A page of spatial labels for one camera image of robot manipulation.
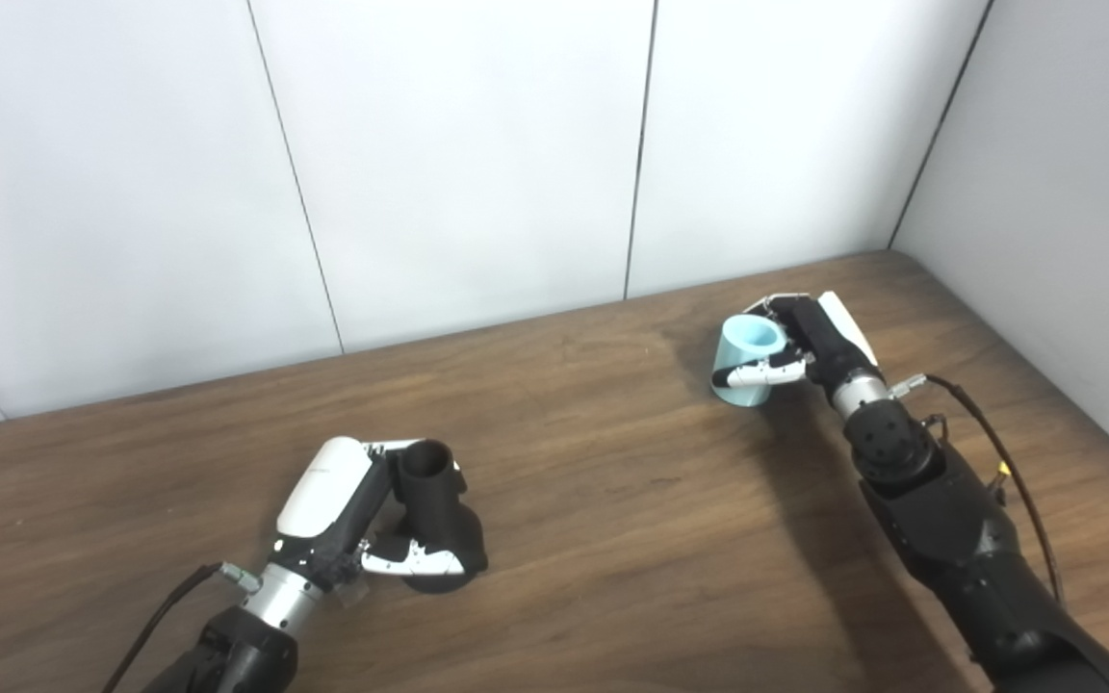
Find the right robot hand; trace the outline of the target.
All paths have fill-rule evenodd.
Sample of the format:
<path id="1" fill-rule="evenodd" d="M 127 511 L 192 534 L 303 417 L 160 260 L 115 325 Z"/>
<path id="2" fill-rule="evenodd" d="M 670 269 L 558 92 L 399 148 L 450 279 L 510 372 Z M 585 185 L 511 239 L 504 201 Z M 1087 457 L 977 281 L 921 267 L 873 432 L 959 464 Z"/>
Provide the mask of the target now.
<path id="1" fill-rule="evenodd" d="M 836 293 L 766 295 L 722 325 L 714 390 L 814 383 L 831 397 L 857 374 L 881 378 L 879 360 Z"/>

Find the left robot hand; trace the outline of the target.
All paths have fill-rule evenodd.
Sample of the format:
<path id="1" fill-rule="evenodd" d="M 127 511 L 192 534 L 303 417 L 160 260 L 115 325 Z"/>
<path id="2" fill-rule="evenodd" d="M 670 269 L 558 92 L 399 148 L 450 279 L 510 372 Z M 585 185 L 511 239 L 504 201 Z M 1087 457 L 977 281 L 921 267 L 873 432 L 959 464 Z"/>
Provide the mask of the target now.
<path id="1" fill-rule="evenodd" d="M 427 595 L 467 585 L 488 556 L 466 490 L 440 440 L 326 440 L 283 505 L 245 608 L 285 629 L 365 574 L 399 578 Z"/>

